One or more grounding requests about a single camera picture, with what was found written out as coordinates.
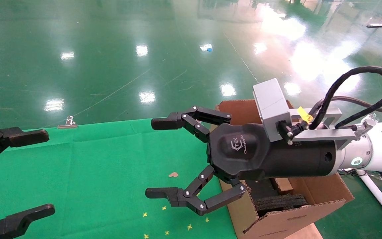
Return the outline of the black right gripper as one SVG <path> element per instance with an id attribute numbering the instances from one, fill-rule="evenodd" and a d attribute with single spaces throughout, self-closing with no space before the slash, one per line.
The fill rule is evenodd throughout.
<path id="1" fill-rule="evenodd" d="M 184 128 L 201 142 L 208 143 L 210 165 L 186 189 L 148 188 L 145 196 L 165 198 L 172 207 L 187 207 L 203 216 L 240 199 L 246 186 L 239 180 L 318 177 L 332 172 L 336 157 L 334 141 L 306 141 L 292 145 L 284 140 L 270 142 L 262 124 L 231 125 L 231 119 L 230 113 L 197 106 L 171 112 L 166 118 L 151 119 L 153 130 Z M 218 127 L 210 132 L 202 122 Z M 198 193 L 213 176 L 232 187 L 201 200 Z"/>

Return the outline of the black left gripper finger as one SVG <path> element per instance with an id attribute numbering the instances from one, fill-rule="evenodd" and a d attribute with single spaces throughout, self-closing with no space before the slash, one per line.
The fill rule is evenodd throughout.
<path id="1" fill-rule="evenodd" d="M 55 213 L 53 204 L 45 204 L 25 210 L 0 220 L 0 239 L 14 239 L 24 235 L 29 225 Z"/>
<path id="2" fill-rule="evenodd" d="M 44 129 L 25 132 L 19 127 L 0 129 L 0 154 L 7 148 L 19 148 L 28 145 L 44 143 L 49 140 Z"/>

